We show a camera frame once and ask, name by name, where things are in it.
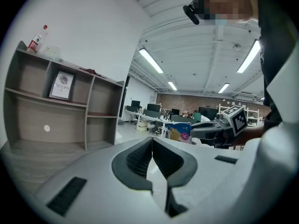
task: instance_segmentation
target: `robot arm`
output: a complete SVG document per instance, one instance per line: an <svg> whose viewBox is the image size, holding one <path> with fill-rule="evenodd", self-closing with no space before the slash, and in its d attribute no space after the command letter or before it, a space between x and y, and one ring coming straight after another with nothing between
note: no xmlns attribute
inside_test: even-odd
<svg viewBox="0 0 299 224"><path fill-rule="evenodd" d="M223 114L217 114L214 121L192 125L190 135L210 146L229 147L234 138L247 126L244 108L235 105L226 109Z"/></svg>

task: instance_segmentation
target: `snack bag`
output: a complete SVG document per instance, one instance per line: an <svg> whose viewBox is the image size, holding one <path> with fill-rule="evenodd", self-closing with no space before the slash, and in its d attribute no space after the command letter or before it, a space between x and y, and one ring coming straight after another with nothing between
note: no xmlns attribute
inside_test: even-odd
<svg viewBox="0 0 299 224"><path fill-rule="evenodd" d="M191 125L186 123L167 124L168 138L187 144L192 144L190 137Z"/></svg>

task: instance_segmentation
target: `red label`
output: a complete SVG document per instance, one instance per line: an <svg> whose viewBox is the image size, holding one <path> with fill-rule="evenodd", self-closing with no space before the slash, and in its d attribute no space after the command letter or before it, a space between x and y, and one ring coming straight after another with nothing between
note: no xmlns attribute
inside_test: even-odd
<svg viewBox="0 0 299 224"><path fill-rule="evenodd" d="M33 51L36 51L38 44L35 41L31 41L31 43L29 44L28 48L32 49Z"/></svg>
<svg viewBox="0 0 299 224"><path fill-rule="evenodd" d="M189 139L189 135L187 133L182 133L181 134L181 138L182 138L182 140L188 140Z"/></svg>

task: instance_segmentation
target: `ceiling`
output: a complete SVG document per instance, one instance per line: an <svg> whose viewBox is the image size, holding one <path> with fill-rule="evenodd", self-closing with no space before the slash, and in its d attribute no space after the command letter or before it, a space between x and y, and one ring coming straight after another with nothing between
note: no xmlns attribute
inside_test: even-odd
<svg viewBox="0 0 299 224"><path fill-rule="evenodd" d="M259 55L242 73L237 69L260 36L257 22L194 25L183 12L192 0L136 0L151 18L132 60L129 74L161 93L232 97L247 92L263 96L263 75ZM241 49L233 49L240 44ZM145 47L164 71L159 74L141 56ZM224 85L230 86L220 95Z"/></svg>

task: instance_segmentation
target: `brick wall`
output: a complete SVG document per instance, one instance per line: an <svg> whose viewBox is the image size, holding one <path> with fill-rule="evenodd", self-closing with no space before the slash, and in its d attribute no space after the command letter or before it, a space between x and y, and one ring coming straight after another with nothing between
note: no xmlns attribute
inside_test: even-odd
<svg viewBox="0 0 299 224"><path fill-rule="evenodd" d="M167 94L158 94L157 95L157 103L161 103L161 106L164 109L178 109L180 110L180 113L187 110L189 113L193 113L194 110L198 110L198 107L206 107L207 105L210 106L210 108L216 109L219 104L221 106L231 106L232 102L235 102L236 105L246 105L246 108L248 107L250 110L259 110L259 116L265 117L269 112L270 108L266 107L264 105L258 105L248 102L242 102L242 101L235 101L235 100L229 100L221 98L209 98L209 97L198 97L198 96L188 96L188 95L167 95Z"/></svg>

